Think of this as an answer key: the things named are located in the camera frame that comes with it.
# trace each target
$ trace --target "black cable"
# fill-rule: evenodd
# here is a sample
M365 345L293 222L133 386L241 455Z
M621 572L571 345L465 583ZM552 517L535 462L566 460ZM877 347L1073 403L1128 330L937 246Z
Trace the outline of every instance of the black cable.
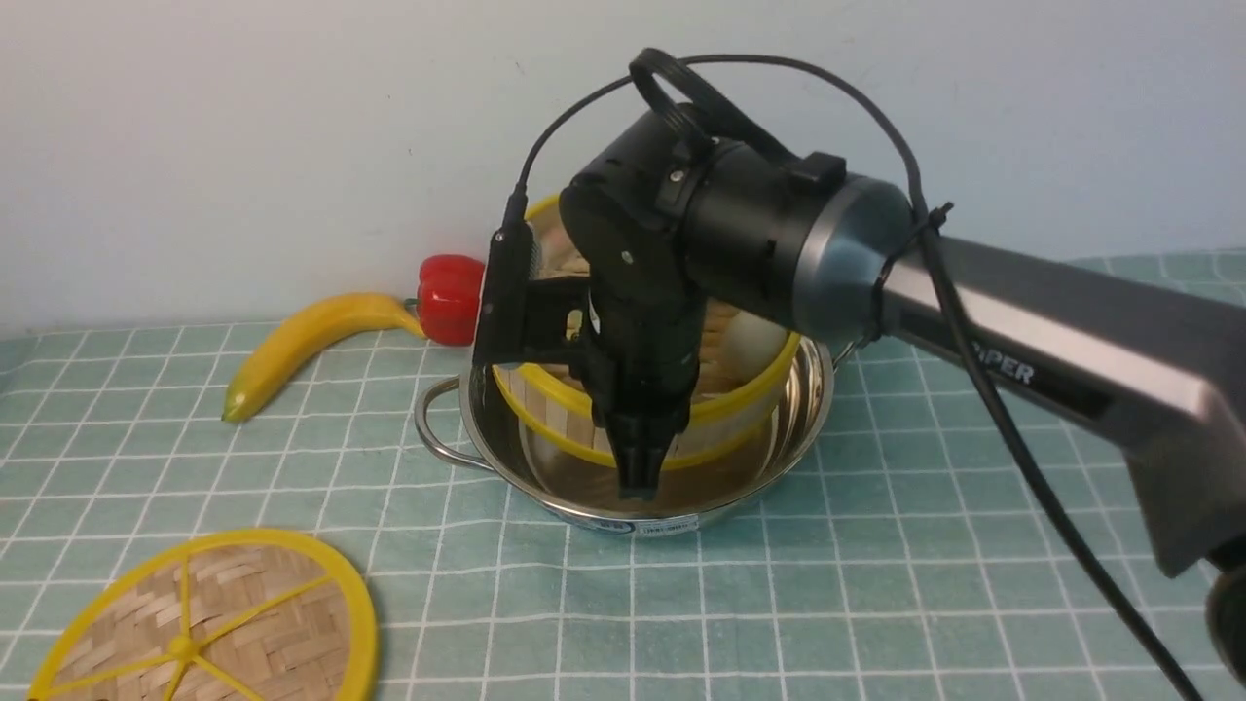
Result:
M648 61L647 65L653 67L655 54L647 50L647 52L642 54L642 56L645 56ZM1153 631L1146 624L1141 614L1138 613L1138 609L1134 608L1133 603L1129 601L1129 598L1125 596L1124 591L1120 590L1120 586L1116 585L1116 583L1111 579L1111 575L1108 574L1108 572L1099 563L1099 559L1095 558L1094 552L1087 544L1085 539L1082 538L1082 534L1078 533L1077 525L1064 510L1059 498L1055 496L1055 492L1052 491L1050 484L1048 484L1047 478L1043 476L1038 463L1034 461L1034 456L1030 453L1024 437L1022 437L1020 431L1017 428L1017 423L1013 421L1012 413L999 397L994 381L987 375L986 370L979 364L978 356L973 349L973 341L971 339L973 325L964 310L961 295L957 291L943 260L942 247L938 238L938 223L941 222L931 220L931 212L926 204L926 198L922 192L921 169L917 166L917 157L913 154L912 148L908 147L908 143L900 133L900 129L897 129L882 110L878 108L878 106L875 105L872 100L866 97L860 90L835 73L805 61L785 59L782 56L751 54L713 54L690 56L688 59L679 59L678 61L685 67L695 64L758 64L795 68L819 77L837 87L841 92L846 93L857 105L865 108L878 127L882 128L882 131L887 134L887 138L891 139L891 144L896 148L896 152L905 162L905 173L908 178L908 198L913 208L913 220L917 225L917 244L926 260L927 271L930 273L934 294L938 298L939 306L943 311L943 318L947 320L948 330L952 334L953 342L956 344L957 354L961 357L966 374L969 376L969 381L973 383L973 387L982 398L987 412L991 415L991 420L994 422L996 430L1003 438L1004 445L1008 447L1008 452L1012 454L1013 461L1015 461L1017 467L1020 469L1022 477L1025 479L1030 492L1034 494L1034 499L1047 514L1048 520L1052 522L1052 527L1055 528L1055 533L1060 537L1060 540L1064 542L1064 545L1073 554L1073 558L1079 565L1082 565L1082 569L1085 570L1087 575L1089 575L1090 580L1095 584L1100 594L1103 594L1103 598L1113 608L1116 615L1120 616L1125 626L1129 628L1130 633L1134 634L1148 654L1150 654L1151 659L1155 660L1155 665L1160 669L1164 676L1168 677L1169 682L1174 689L1176 689L1177 694L1181 695L1181 699L1186 701L1202 701L1202 696L1199 694L1197 689L1195 689L1190 677L1181 669L1181 665L1164 646L1164 642L1155 635L1155 631ZM652 73L649 75L649 80L652 80ZM536 143L533 143L532 149L528 152L528 157L523 163L523 169L520 173L520 179L516 182L515 191L507 200L508 217L516 215L515 209L517 205L517 220L522 220L523 209L527 205L526 192L528 174L532 171L532 164L536 162L537 153L549 137L553 136L553 132L592 102L629 82L632 82L632 77L624 77L593 91L559 115L558 118L541 133ZM657 83L654 82L652 86L648 86L644 92L648 92L652 96L652 88L655 86ZM688 96L693 98L693 103L698 107L706 107L706 105L697 103L697 95Z

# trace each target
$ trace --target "teal checkered tablecloth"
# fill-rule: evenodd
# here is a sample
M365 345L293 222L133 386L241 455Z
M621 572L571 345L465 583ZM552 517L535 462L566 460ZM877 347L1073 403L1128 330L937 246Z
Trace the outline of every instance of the teal checkered tablecloth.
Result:
M1246 249L1088 265L1246 301ZM112 579L192 535L310 532L366 574L379 697L437 701L1172 699L1035 512L963 376L898 342L837 376L816 448L700 534L568 528L434 459L415 395L465 364L399 331L328 350L260 417L221 423L272 324L0 342L0 700ZM1095 552L1207 699L1211 572L1151 562L1120 456L1012 403ZM434 413L465 446L456 406Z

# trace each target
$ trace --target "bamboo steamer basket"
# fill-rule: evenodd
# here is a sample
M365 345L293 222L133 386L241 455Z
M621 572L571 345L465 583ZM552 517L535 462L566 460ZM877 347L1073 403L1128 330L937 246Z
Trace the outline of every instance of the bamboo steamer basket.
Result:
M359 573L308 535L228 532L178 545L65 630L32 701L365 701L376 615Z
M588 274L588 264L562 230L558 197L548 197L527 212L541 242L541 275ZM723 331L739 309L710 299L701 332L700 377L693 397L688 428L670 446L664 471L689 468L720 458L746 442L770 420L784 396L800 335L787 340L775 360L751 381L733 381L718 364ZM581 319L568 319L568 332ZM538 436L582 461L613 468L606 431L593 426L592 403L566 366L526 364L495 366L493 377L502 398Z

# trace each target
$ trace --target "woven bamboo lid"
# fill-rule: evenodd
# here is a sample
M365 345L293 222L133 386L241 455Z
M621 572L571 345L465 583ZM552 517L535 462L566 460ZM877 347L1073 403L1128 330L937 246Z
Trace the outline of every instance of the woven bamboo lid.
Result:
M234 532L135 570L78 616L31 686L39 701L363 700L376 621L340 554Z

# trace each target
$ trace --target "pot handle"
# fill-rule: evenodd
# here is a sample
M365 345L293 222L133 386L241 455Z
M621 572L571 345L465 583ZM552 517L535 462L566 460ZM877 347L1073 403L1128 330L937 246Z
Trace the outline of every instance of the pot handle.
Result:
M485 471L491 473L493 472L493 468L491 468L485 461L476 458L475 456L460 453L459 451L455 451L442 443L436 436L432 435L432 427L429 426L429 408L432 407L434 400L449 392L454 392L455 390L459 390L457 377L444 380L429 390L425 390L420 395L420 398L415 402L415 432L420 435L420 441L424 442L425 448L432 452L432 454L437 458L441 458L442 462L450 463L451 466L459 466L461 468L471 468L473 471Z

